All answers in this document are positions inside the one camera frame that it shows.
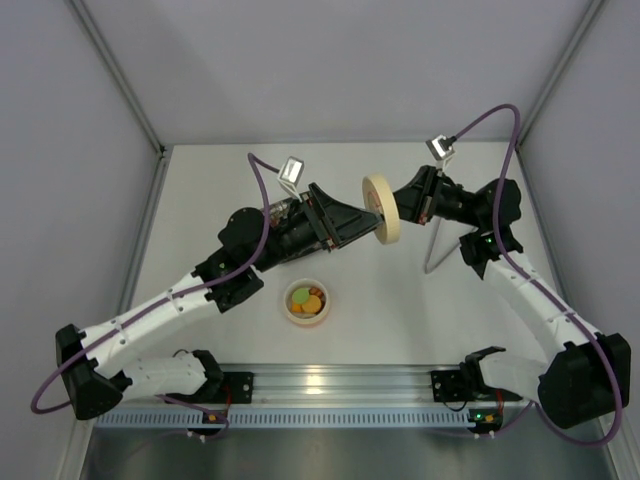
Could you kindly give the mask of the cream round box lid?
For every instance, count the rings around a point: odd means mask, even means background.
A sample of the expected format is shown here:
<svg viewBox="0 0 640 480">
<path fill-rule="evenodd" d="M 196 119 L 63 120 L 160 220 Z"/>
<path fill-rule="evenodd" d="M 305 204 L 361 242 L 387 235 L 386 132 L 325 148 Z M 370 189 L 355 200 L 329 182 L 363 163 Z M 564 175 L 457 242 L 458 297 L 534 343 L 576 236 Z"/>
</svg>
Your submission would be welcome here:
<svg viewBox="0 0 640 480">
<path fill-rule="evenodd" d="M 381 174 L 372 174 L 362 180 L 362 195 L 365 209 L 378 214 L 382 223 L 374 230 L 377 240 L 382 245 L 390 245 L 399 241 L 401 226 L 400 216 L 393 191 Z"/>
</svg>

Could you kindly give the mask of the red brown sushi snack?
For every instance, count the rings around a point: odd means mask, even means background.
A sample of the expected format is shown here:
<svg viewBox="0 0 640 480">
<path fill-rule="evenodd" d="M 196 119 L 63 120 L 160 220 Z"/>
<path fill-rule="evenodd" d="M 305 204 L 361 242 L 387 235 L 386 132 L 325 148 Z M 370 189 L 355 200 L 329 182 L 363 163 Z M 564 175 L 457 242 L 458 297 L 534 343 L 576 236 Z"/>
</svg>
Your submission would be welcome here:
<svg viewBox="0 0 640 480">
<path fill-rule="evenodd" d="M 324 297 L 324 292 L 321 289 L 316 288 L 316 287 L 311 287 L 309 289 L 309 293 L 311 295 L 317 296 L 318 298 L 323 298 Z"/>
</svg>

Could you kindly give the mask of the green round cookie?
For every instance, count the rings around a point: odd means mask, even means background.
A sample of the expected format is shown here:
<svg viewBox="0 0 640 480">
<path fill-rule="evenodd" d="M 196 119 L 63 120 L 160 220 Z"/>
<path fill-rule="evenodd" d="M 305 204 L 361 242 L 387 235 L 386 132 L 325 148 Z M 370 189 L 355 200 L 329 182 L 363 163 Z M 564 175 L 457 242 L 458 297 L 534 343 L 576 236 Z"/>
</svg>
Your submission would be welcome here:
<svg viewBox="0 0 640 480">
<path fill-rule="evenodd" d="M 309 296 L 310 293 L 307 288 L 298 288 L 292 293 L 291 299 L 294 304 L 302 305 L 308 301 Z"/>
</svg>

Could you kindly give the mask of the orange round cracker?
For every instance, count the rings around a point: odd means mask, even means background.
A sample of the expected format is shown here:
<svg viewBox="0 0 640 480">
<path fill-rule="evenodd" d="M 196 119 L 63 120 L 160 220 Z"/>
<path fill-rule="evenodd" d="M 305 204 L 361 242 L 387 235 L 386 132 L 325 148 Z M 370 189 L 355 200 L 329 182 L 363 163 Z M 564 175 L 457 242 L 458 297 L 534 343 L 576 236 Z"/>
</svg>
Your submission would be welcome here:
<svg viewBox="0 0 640 480">
<path fill-rule="evenodd" d="M 302 308 L 305 313 L 318 314 L 323 308 L 322 299 L 317 296 L 310 295 L 308 301 L 302 304 Z"/>
</svg>

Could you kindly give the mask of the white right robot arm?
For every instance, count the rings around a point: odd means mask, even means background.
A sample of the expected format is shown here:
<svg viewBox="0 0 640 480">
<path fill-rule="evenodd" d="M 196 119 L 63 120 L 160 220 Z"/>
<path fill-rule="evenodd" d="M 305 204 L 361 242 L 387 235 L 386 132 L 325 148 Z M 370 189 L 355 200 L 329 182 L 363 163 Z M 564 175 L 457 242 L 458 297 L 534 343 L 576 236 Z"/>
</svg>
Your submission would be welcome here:
<svg viewBox="0 0 640 480">
<path fill-rule="evenodd" d="M 394 194 L 402 220 L 424 225 L 442 218 L 472 227 L 460 237 L 464 263 L 511 307 L 537 340 L 543 360 L 487 347 L 460 365 L 472 395 L 502 390 L 533 401 L 560 429 L 605 414 L 616 420 L 629 404 L 631 347 L 582 320 L 537 273 L 516 240 L 521 216 L 516 181 L 495 179 L 469 192 L 423 166 Z"/>
</svg>

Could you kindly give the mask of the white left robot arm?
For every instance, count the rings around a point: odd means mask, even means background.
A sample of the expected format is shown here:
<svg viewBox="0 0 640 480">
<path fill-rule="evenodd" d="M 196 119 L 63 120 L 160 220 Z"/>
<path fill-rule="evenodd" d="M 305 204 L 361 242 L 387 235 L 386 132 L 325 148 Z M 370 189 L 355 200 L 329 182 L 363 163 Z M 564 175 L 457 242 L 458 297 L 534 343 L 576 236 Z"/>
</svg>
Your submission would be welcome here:
<svg viewBox="0 0 640 480">
<path fill-rule="evenodd" d="M 319 250 L 345 247 L 369 233 L 399 237 L 399 216 L 387 189 L 364 187 L 357 208 L 315 183 L 298 198 L 234 212 L 221 246 L 164 293 L 108 321 L 55 334 L 56 362 L 75 417 L 91 420 L 126 400 L 167 397 L 212 401 L 224 373 L 207 350 L 142 359 L 151 347 L 210 313 L 223 314 L 263 288 L 260 274 Z"/>
</svg>

